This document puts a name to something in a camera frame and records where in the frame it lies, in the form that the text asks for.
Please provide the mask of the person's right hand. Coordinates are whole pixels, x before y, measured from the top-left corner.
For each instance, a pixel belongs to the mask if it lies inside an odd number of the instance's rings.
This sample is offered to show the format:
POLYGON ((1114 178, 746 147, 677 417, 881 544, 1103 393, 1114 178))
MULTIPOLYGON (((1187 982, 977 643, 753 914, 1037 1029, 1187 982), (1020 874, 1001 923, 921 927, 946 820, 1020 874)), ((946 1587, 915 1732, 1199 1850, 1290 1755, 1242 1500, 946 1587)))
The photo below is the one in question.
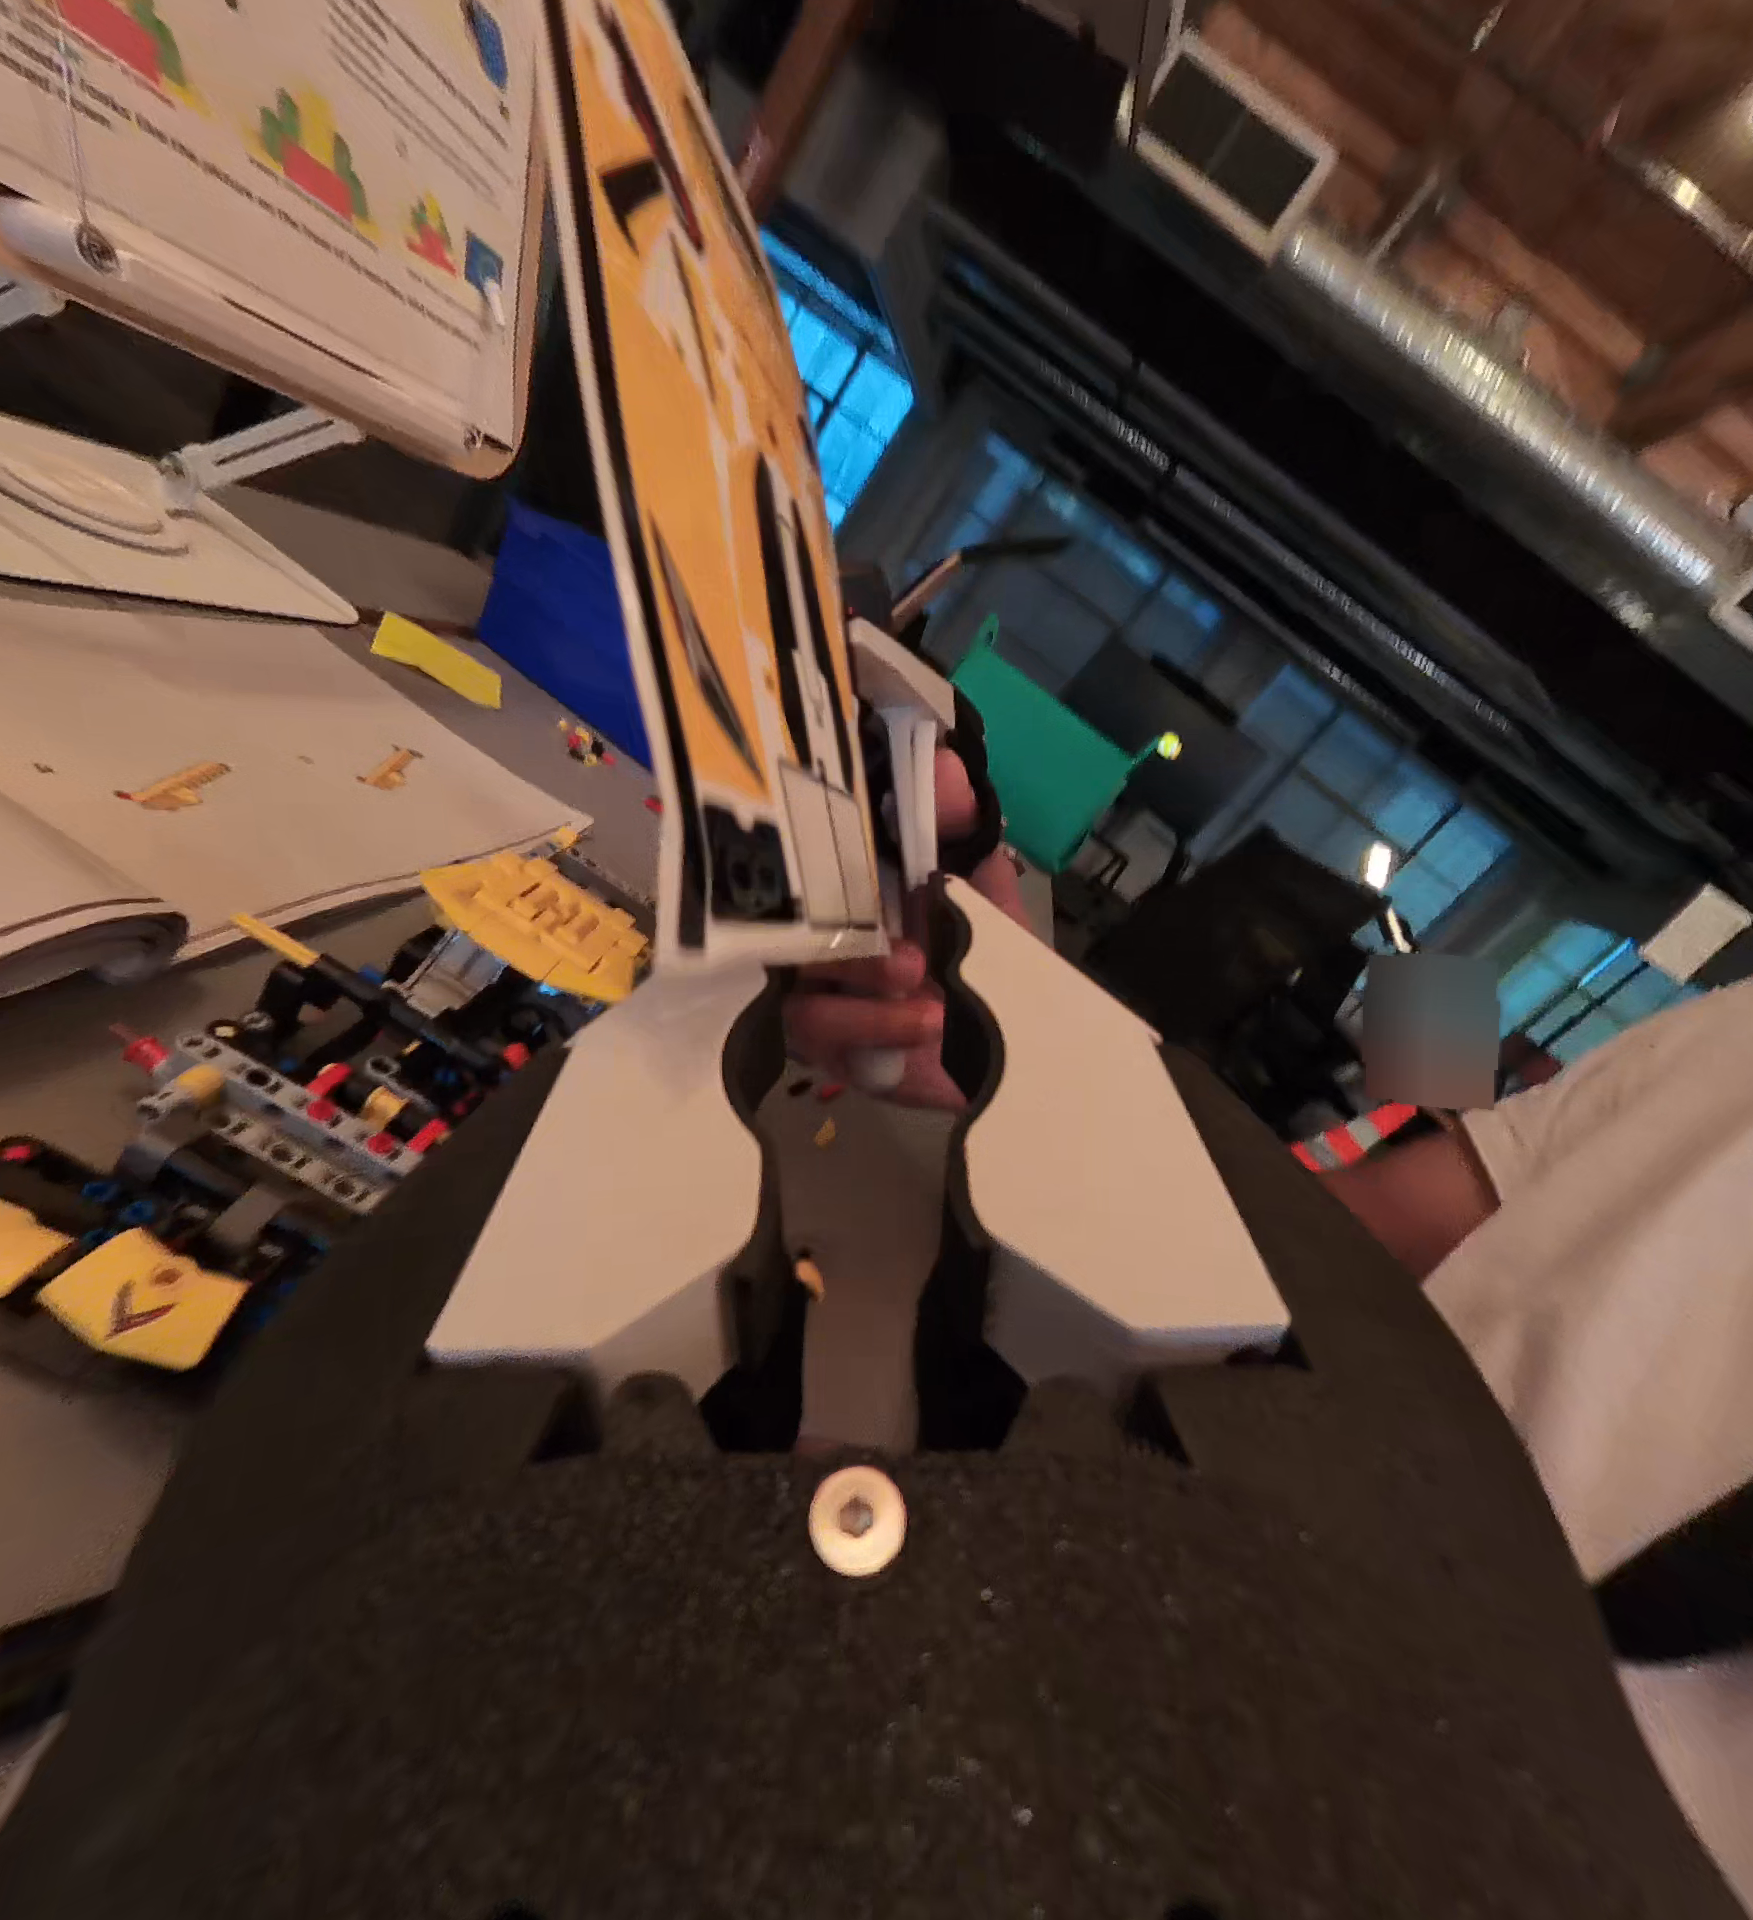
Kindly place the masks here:
MULTIPOLYGON (((1024 930, 1034 923, 1021 871, 1001 829, 985 824, 973 770, 953 737, 936 751, 936 850, 961 854, 958 873, 1024 930)), ((925 949, 897 941, 889 954, 798 973, 784 1003, 790 1061, 889 1103, 957 1114, 964 1093, 943 1067, 943 996, 925 949)))

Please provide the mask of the colourful printed leaflet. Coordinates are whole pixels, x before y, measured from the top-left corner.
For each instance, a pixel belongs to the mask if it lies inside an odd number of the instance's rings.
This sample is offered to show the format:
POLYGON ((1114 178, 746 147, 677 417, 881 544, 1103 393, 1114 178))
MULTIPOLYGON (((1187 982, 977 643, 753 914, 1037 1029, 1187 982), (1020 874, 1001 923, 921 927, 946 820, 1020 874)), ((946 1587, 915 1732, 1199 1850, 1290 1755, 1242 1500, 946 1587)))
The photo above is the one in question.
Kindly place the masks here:
POLYGON ((757 225, 663 5, 544 19, 561 286, 660 804, 657 966, 879 956, 834 533, 757 225))

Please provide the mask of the white jointed stand arm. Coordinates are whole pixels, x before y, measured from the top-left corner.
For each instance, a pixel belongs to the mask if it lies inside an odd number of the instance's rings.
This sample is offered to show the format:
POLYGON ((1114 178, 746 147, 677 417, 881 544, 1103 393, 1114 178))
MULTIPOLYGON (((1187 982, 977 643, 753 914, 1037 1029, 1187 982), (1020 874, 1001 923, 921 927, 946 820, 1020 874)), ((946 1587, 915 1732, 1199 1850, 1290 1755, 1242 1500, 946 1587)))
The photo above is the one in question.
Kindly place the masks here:
POLYGON ((145 458, 172 513, 364 438, 360 427, 241 374, 220 376, 216 412, 193 414, 203 432, 182 438, 181 396, 162 374, 184 365, 199 384, 209 380, 203 358, 0 269, 0 421, 56 431, 93 462, 101 448, 145 458))

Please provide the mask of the green tote bin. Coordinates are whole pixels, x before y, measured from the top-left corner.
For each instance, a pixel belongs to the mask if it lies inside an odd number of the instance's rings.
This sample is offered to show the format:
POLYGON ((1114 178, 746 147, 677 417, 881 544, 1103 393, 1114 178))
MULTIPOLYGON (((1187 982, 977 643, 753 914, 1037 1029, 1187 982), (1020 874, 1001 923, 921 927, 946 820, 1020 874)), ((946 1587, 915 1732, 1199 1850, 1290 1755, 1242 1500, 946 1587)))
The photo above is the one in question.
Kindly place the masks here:
POLYGON ((981 716, 1009 846, 1046 876, 1065 874, 1156 744, 1124 751, 1034 682, 1001 651, 996 615, 950 684, 981 716))

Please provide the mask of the black monitor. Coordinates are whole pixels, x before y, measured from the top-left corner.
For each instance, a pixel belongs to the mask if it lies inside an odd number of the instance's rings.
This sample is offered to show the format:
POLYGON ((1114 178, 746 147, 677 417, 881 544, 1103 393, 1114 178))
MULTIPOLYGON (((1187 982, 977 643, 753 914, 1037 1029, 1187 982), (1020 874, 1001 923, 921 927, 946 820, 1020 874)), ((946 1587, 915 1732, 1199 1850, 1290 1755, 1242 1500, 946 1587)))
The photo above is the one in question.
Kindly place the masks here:
POLYGON ((1269 770, 1269 754, 1154 661, 1129 672, 1129 713, 1152 757, 1129 793, 1182 842, 1213 829, 1269 770))

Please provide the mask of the yellow toy car model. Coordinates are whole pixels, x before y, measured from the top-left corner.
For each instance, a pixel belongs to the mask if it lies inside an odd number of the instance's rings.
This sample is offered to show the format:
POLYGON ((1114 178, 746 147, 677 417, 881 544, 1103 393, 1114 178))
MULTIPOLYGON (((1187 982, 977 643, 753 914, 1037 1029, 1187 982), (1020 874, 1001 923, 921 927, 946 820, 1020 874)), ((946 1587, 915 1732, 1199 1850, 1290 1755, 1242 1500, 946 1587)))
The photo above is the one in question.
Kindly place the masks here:
POLYGON ((0 1135, 0 1315, 107 1363, 225 1368, 511 1079, 648 973, 640 910, 575 832, 420 873, 428 925, 376 966, 282 927, 251 1006, 133 1035, 146 1089, 109 1165, 0 1135))

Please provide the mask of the wooden framed sign board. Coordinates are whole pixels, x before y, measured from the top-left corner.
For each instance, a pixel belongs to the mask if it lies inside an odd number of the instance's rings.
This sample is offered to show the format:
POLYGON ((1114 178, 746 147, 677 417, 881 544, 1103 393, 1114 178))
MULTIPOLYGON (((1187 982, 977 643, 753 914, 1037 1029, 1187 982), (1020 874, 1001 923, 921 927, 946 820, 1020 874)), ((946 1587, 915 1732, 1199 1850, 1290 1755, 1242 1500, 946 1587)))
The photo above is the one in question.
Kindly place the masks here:
POLYGON ((469 479, 525 437, 517 3, 0 3, 0 271, 469 479))

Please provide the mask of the blue storage bin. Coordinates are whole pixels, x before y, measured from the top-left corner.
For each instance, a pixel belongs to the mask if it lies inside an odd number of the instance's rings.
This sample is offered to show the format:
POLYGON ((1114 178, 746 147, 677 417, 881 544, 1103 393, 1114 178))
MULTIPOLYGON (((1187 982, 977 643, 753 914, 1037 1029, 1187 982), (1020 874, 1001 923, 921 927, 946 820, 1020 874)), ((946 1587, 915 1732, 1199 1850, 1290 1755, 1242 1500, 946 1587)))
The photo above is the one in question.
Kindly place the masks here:
POLYGON ((511 498, 477 634, 615 751, 653 769, 606 541, 511 498))

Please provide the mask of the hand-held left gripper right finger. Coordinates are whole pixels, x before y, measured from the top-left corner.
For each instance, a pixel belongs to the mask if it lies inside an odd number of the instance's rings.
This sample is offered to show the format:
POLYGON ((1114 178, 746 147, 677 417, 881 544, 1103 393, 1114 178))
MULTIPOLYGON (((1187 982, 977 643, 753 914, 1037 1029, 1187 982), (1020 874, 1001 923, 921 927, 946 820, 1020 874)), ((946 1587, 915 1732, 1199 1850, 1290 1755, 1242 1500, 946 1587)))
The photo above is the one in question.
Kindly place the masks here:
POLYGON ((1152 1024, 968 880, 932 901, 967 1098, 945 1193, 989 1350, 1030 1389, 1107 1397, 1274 1359, 1292 1311, 1152 1024))

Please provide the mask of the yellow flat sheet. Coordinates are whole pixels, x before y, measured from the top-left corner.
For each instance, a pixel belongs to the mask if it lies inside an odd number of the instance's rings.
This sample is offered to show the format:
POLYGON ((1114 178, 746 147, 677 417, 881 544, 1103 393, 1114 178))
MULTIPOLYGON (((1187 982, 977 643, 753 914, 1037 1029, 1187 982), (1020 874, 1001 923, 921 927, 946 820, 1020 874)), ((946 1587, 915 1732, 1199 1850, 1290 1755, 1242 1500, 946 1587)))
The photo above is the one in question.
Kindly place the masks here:
POLYGON ((474 709, 502 709, 504 684, 492 666, 408 616, 383 612, 368 651, 376 661, 420 675, 474 709))

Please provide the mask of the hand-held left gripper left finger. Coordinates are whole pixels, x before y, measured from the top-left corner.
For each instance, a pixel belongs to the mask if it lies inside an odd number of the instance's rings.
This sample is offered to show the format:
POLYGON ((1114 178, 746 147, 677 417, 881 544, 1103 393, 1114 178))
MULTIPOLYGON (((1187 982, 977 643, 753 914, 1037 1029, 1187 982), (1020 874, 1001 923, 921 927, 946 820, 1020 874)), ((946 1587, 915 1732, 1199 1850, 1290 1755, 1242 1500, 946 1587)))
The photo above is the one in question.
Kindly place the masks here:
POLYGON ((703 1399, 737 1363, 725 1274, 764 1153, 725 1079, 772 982, 758 965, 659 973, 580 1030, 426 1337, 441 1368, 549 1364, 611 1395, 703 1399))

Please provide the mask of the large paned window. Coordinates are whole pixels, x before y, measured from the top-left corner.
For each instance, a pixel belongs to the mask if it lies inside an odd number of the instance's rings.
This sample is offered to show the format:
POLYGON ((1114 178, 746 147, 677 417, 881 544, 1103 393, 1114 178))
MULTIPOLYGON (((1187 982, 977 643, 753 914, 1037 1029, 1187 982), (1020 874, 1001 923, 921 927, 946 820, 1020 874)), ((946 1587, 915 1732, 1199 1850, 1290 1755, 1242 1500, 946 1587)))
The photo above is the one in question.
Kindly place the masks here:
POLYGON ((917 388, 872 293, 818 267, 775 228, 761 233, 809 410, 833 531, 908 421, 917 388))

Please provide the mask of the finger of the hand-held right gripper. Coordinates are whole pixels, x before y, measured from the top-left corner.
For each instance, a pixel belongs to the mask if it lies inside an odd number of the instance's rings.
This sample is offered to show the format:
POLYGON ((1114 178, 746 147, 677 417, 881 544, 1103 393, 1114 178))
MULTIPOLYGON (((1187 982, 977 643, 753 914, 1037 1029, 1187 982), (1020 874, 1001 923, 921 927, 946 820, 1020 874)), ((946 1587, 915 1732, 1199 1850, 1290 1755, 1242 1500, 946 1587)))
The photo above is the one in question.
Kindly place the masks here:
POLYGON ((846 645, 856 697, 887 733, 928 726, 932 740, 948 739, 957 694, 936 666, 864 619, 848 621, 846 645))

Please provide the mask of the metal ceiling duct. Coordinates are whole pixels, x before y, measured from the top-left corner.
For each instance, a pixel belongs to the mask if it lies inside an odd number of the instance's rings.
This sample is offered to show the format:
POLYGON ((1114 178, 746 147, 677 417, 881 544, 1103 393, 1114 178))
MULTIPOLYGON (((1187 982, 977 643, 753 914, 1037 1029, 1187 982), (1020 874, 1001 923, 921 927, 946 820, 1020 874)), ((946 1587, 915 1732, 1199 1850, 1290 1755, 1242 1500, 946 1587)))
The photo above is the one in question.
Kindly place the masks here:
POLYGON ((1709 597, 1748 563, 1749 546, 1729 525, 1641 469, 1549 388, 1319 225, 1287 238, 1269 285, 1377 378, 1429 402, 1448 431, 1492 465, 1577 503, 1614 546, 1630 548, 1685 592, 1709 597))

